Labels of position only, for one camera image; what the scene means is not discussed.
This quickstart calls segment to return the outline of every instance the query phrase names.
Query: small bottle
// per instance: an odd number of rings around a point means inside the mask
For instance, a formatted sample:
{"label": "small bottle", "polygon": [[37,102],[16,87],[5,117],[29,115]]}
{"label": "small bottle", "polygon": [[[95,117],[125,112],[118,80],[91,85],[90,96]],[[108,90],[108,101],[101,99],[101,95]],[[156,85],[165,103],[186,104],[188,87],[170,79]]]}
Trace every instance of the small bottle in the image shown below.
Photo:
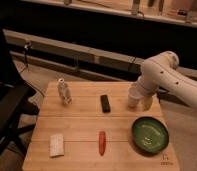
{"label": "small bottle", "polygon": [[58,80],[58,92],[64,105],[68,105],[72,101],[70,90],[64,78]]}

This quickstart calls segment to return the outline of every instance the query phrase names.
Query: wooden table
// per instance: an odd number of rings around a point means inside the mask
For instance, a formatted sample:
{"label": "wooden table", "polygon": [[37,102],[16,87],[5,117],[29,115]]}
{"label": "wooden table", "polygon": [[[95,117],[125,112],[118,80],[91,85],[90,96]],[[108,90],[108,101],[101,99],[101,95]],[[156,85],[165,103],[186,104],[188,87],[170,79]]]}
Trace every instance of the wooden table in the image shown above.
{"label": "wooden table", "polygon": [[[157,98],[150,110],[144,105],[127,106],[131,82],[68,82],[72,103],[63,106],[57,82],[51,82],[43,101],[28,152],[24,171],[178,171],[171,143],[155,156],[144,156],[131,139],[131,125],[140,116],[164,122]],[[111,113],[102,113],[100,95],[107,94]],[[100,156],[99,131],[106,132],[106,151]],[[49,157],[50,135],[64,135],[65,155]]]}

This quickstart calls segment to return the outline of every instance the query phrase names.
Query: remote control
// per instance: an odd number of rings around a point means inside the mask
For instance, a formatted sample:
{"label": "remote control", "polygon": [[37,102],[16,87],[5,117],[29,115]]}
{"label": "remote control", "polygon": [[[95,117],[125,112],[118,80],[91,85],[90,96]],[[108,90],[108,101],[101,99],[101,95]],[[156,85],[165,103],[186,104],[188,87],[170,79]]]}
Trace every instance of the remote control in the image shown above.
{"label": "remote control", "polygon": [[109,104],[108,96],[101,95],[100,100],[101,100],[102,111],[104,113],[110,112],[110,104]]}
{"label": "remote control", "polygon": [[54,134],[50,136],[50,157],[64,155],[64,140],[62,134]]}

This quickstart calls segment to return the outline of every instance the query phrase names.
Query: floor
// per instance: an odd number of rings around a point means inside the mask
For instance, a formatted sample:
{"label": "floor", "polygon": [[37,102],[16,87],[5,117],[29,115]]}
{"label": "floor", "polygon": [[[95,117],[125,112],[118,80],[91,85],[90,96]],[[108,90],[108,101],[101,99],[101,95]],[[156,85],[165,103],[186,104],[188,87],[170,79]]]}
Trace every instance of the floor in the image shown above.
{"label": "floor", "polygon": [[[24,68],[23,63],[18,61],[16,61],[16,66],[19,71],[22,71]],[[21,75],[43,93],[45,93],[50,81],[57,80],[60,77],[64,77],[67,81],[88,81],[87,79],[33,65],[29,65],[29,68],[25,69]],[[40,106],[43,97],[37,92],[36,96],[31,100]],[[197,111],[163,100],[161,100],[160,104],[168,125],[170,141],[175,148],[181,171],[197,171]],[[35,117],[23,116],[21,124],[35,122],[35,120]],[[30,137],[31,133],[22,137],[26,145]],[[23,156],[18,152],[14,144],[10,144],[9,148],[0,157],[0,171],[21,171],[22,163]]]}

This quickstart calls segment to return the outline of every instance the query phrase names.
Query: green bowl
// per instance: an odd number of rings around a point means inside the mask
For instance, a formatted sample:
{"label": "green bowl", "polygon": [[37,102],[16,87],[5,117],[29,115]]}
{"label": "green bowl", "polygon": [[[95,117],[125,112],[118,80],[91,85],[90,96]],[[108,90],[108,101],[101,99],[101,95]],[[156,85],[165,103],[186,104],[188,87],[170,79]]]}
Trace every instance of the green bowl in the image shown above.
{"label": "green bowl", "polygon": [[140,117],[132,125],[134,143],[142,151],[157,154],[169,143],[166,127],[152,117]]}

